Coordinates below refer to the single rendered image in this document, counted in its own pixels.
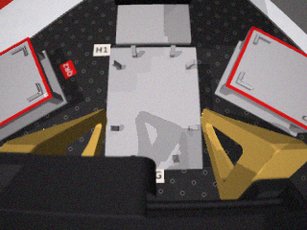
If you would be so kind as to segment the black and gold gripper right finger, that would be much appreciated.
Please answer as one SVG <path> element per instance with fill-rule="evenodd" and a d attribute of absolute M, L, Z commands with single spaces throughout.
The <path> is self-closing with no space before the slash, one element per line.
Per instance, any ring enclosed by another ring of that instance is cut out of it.
<path fill-rule="evenodd" d="M 255 180 L 289 178 L 307 162 L 307 145 L 296 138 L 206 108 L 201 126 L 221 199 L 238 199 Z M 241 145 L 235 166 L 213 127 Z"/>

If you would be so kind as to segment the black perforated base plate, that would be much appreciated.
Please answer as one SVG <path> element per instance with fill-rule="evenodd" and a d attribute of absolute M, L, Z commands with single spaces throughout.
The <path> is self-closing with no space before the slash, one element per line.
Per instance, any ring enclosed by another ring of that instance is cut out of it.
<path fill-rule="evenodd" d="M 93 56 L 94 45 L 116 44 L 118 6 L 109 0 L 82 0 L 31 37 L 38 50 L 46 51 L 67 104 L 0 141 L 6 142 L 44 128 L 54 127 L 104 109 L 108 87 L 109 56 Z M 249 0 L 191 0 L 191 44 L 196 47 L 201 114 L 204 108 L 228 118 L 294 137 L 307 145 L 307 132 L 293 136 L 215 94 L 238 41 L 253 26 L 305 53 L 273 21 Z M 60 65 L 72 61 L 77 74 L 65 79 Z M 242 147 L 213 127 L 235 166 Z M 82 155 L 95 127 L 71 143 L 67 155 Z M 203 134 L 202 169 L 164 170 L 164 183 L 156 183 L 156 201 L 221 199 Z M 289 178 L 307 201 L 307 162 Z"/>

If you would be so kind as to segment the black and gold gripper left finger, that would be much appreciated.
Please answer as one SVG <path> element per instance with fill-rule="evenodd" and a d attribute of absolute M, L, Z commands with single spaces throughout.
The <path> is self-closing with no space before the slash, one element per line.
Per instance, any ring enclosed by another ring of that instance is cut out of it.
<path fill-rule="evenodd" d="M 95 127 L 82 155 L 100 155 L 106 123 L 106 111 L 100 109 L 79 119 L 12 139 L 6 142 L 0 151 L 67 155 L 66 148 Z"/>

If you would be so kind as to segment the grey slotted shelf rack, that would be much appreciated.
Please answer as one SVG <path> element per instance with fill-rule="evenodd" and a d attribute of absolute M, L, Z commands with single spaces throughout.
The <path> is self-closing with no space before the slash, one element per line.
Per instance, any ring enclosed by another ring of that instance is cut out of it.
<path fill-rule="evenodd" d="M 189 5 L 118 5 L 117 45 L 190 45 Z"/>

